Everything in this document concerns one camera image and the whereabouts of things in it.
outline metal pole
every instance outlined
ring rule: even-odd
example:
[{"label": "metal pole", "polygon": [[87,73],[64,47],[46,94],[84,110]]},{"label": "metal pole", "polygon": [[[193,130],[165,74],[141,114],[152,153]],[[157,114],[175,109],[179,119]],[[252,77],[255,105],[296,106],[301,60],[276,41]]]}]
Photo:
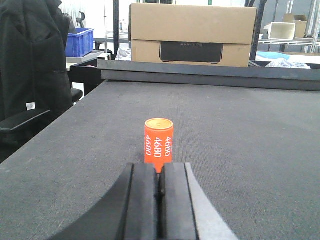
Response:
[{"label": "metal pole", "polygon": [[275,1],[275,6],[274,6],[274,13],[273,13],[273,20],[272,22],[276,21],[276,15],[277,15],[277,10],[278,10],[278,5],[279,5],[279,0]]},{"label": "metal pole", "polygon": [[309,17],[308,17],[309,26],[308,26],[308,31],[306,33],[308,36],[311,36],[313,33],[317,5],[318,5],[318,0],[313,0],[310,6]]},{"label": "metal pole", "polygon": [[314,33],[313,33],[313,41],[310,49],[311,54],[314,54],[316,52],[319,32],[320,32],[320,6],[318,7],[318,13],[316,16],[316,23],[315,23]]},{"label": "metal pole", "polygon": [[251,47],[251,53],[250,53],[250,60],[254,61],[256,60],[256,55],[258,51],[258,44],[259,44],[259,34],[262,26],[262,18],[264,16],[265,6],[268,0],[260,0],[259,2],[259,8],[258,8],[258,14],[256,17],[255,27],[254,27],[254,36],[253,36],[253,43]]},{"label": "metal pole", "polygon": [[119,0],[113,1],[113,48],[114,54],[119,49]]},{"label": "metal pole", "polygon": [[294,1],[295,0],[288,0],[288,5],[286,7],[286,13],[287,14],[292,13],[292,7],[294,6]]},{"label": "metal pole", "polygon": [[[103,7],[104,7],[104,37],[105,39],[108,38],[107,35],[107,13],[106,13],[106,0],[103,0]],[[104,43],[104,52],[107,53],[108,52],[108,45],[107,42]]]}]

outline small cardboard box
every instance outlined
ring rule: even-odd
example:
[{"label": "small cardboard box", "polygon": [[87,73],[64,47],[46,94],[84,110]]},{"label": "small cardboard box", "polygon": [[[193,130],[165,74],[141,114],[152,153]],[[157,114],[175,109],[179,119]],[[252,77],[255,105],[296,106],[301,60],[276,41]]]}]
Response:
[{"label": "small cardboard box", "polygon": [[294,36],[296,38],[304,38],[307,29],[307,17],[305,15],[294,15],[292,13],[283,16],[284,23],[295,23]]},{"label": "small cardboard box", "polygon": [[255,7],[133,3],[132,61],[247,67]]}]

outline table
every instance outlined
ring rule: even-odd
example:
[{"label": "table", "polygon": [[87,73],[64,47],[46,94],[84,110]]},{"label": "table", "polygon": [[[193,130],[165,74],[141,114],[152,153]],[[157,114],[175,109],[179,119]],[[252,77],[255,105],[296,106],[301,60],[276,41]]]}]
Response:
[{"label": "table", "polygon": [[144,122],[174,122],[174,162],[239,239],[320,236],[320,94],[103,82],[0,165],[2,240],[44,240],[89,210],[126,163]]}]

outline orange cap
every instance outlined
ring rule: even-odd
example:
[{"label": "orange cap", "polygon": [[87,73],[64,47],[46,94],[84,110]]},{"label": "orange cap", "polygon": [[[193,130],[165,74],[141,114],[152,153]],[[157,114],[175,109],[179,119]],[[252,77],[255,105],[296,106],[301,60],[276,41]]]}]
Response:
[{"label": "orange cap", "polygon": [[154,129],[154,130],[167,130],[172,128],[174,123],[168,119],[164,118],[152,118],[147,121],[145,121],[145,126],[148,127],[149,129]]}]

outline metal shelf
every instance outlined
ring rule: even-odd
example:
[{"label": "metal shelf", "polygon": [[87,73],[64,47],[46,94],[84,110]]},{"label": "metal shelf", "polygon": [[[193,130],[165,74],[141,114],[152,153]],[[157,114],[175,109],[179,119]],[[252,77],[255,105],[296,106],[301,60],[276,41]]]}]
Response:
[{"label": "metal shelf", "polygon": [[312,47],[314,44],[312,41],[285,41],[285,40],[269,40],[269,39],[262,39],[259,40],[259,44],[273,44],[273,45],[294,45],[294,46],[308,46]]}]

